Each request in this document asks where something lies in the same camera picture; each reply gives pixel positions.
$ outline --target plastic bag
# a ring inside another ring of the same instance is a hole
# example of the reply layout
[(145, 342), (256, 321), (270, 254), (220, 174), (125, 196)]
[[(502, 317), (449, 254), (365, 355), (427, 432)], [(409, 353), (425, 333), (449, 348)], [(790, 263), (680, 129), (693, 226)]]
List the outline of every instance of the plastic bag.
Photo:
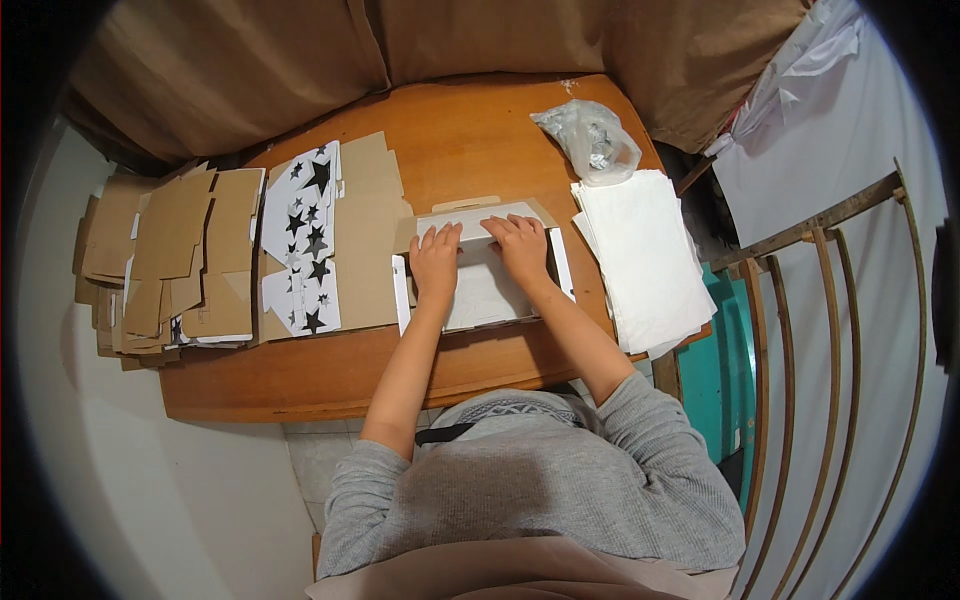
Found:
[(598, 102), (571, 100), (530, 118), (557, 140), (586, 185), (626, 181), (640, 162), (640, 149), (620, 128), (619, 117)]

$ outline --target tile floor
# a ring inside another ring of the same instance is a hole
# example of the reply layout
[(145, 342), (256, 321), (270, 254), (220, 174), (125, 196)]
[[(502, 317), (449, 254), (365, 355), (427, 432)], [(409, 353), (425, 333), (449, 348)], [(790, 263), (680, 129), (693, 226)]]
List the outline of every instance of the tile floor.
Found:
[[(649, 360), (642, 360), (634, 365), (653, 383), (653, 371)], [(593, 404), (593, 398), (587, 392), (583, 381), (574, 379), (570, 385), (588, 404)], [(442, 410), (431, 408), (420, 411), (417, 430), (429, 427)], [(324, 503), (330, 496), (333, 470), (337, 467), (337, 463), (353, 450), (362, 427), (363, 419), (283, 423), (287, 449), (290, 451), (290, 462), (293, 464), (297, 482), (300, 484), (303, 502), (318, 533), (324, 530)]]

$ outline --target person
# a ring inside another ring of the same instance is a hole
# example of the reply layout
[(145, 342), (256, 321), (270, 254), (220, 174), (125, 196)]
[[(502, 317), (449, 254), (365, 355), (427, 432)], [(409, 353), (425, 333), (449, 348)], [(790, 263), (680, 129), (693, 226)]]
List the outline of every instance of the person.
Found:
[(335, 469), (314, 598), (724, 598), (743, 517), (680, 403), (546, 270), (540, 221), (481, 225), (576, 368), (576, 396), (497, 390), (417, 418), (457, 284), (461, 224), (410, 242), (417, 310)]

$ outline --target white curtain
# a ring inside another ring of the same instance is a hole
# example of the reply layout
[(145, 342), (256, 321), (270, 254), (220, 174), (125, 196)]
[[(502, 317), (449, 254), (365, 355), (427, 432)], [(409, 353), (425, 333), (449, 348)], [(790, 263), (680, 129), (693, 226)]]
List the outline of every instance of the white curtain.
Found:
[[(814, 31), (816, 23), (820, 26)], [(770, 77), (757, 88), (750, 106), (738, 115), (713, 164), (741, 245), (788, 228), (879, 180), (895, 169), (896, 157), (916, 212), (929, 302), (935, 228), (947, 216), (947, 203), (933, 137), (907, 78), (879, 32), (853, 2), (818, 2), (810, 22), (805, 22), (795, 37), (771, 67)], [(778, 76), (785, 65), (789, 66)], [(917, 369), (919, 307), (903, 209), (888, 201), (849, 220), (841, 229), (851, 250), (863, 328), (860, 416), (837, 514), (795, 600), (830, 598), (862, 547), (900, 457)], [(840, 424), (827, 492), (787, 591), (797, 581), (820, 531), (847, 435), (850, 315), (832, 244), (831, 252), (843, 332)], [(772, 596), (797, 545), (817, 479), (828, 417), (828, 324), (816, 251), (811, 244), (797, 244), (778, 252), (778, 257), (795, 337), (795, 442), (780, 525), (752, 598)], [(744, 560), (745, 572), (733, 598), (742, 593), (756, 561), (780, 467), (780, 330), (772, 287), (768, 278), (763, 280), (772, 403), (768, 474)], [(943, 370), (934, 365), (933, 344), (928, 320), (924, 393), (906, 468), (876, 539), (841, 597), (851, 597), (870, 574), (923, 482), (939, 433), (948, 382)]]

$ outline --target gray sweater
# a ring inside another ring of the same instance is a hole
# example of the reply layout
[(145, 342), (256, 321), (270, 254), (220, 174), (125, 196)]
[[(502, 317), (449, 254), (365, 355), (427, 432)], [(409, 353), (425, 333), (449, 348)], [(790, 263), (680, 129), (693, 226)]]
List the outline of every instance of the gray sweater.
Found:
[[(535, 408), (510, 414), (523, 400)], [(742, 515), (703, 438), (680, 403), (639, 373), (593, 422), (538, 392), (500, 390), (457, 408), (434, 426), (467, 414), (482, 420), (413, 464), (360, 441), (337, 466), (318, 577), (424, 546), (531, 536), (699, 570), (733, 566), (743, 553)]]

